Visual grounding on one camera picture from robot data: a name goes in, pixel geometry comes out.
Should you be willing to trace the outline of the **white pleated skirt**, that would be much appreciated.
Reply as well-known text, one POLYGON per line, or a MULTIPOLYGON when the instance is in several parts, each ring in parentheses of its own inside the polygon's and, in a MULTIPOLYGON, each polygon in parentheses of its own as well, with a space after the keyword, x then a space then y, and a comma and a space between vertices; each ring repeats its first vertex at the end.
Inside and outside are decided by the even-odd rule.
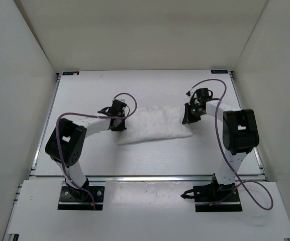
POLYGON ((183 107, 154 106, 138 109, 125 120, 126 130, 116 138, 117 145, 136 144, 193 136, 182 124, 183 107))

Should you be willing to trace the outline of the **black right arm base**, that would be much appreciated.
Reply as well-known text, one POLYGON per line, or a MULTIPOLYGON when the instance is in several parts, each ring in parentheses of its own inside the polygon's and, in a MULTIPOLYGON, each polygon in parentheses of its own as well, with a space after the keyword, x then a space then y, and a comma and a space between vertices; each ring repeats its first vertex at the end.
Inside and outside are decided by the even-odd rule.
POLYGON ((241 212, 243 211, 234 183, 223 185, 211 182, 196 185, 185 191, 181 198, 193 199, 196 212, 241 212))

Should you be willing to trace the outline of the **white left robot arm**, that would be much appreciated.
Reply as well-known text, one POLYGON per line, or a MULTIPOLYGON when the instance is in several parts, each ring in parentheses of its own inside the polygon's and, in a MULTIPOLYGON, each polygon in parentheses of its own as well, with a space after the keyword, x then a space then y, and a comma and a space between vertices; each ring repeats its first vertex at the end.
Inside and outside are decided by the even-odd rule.
POLYGON ((45 152, 60 167, 69 192, 76 199, 83 200, 90 192, 88 179, 78 162, 84 140, 102 131, 124 131, 127 107, 123 100, 115 99, 110 107, 98 111, 98 115, 85 116, 75 121, 62 117, 57 121, 45 152))

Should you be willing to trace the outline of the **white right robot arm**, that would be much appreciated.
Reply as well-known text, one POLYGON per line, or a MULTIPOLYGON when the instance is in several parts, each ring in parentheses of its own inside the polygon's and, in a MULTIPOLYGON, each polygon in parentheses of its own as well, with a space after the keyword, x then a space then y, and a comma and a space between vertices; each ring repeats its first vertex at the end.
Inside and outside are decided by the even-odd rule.
POLYGON ((223 161, 214 174, 217 184, 209 188, 209 195, 215 201, 227 196, 225 185, 235 183, 241 163, 253 148, 259 144, 259 134, 254 111, 232 107, 218 98, 208 88, 188 91, 189 102, 184 104, 182 124, 192 124, 201 120, 201 116, 214 117, 215 127, 222 123, 222 133, 216 131, 223 161))

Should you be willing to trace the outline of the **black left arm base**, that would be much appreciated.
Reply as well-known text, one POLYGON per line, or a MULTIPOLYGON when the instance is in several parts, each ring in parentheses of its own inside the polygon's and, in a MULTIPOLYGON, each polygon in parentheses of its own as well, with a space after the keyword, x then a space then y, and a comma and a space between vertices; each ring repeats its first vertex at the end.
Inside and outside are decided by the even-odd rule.
POLYGON ((103 209, 105 187, 89 186, 89 191, 94 198, 94 202, 86 192, 76 191, 67 185, 63 185, 59 195, 58 210, 101 211, 103 209))

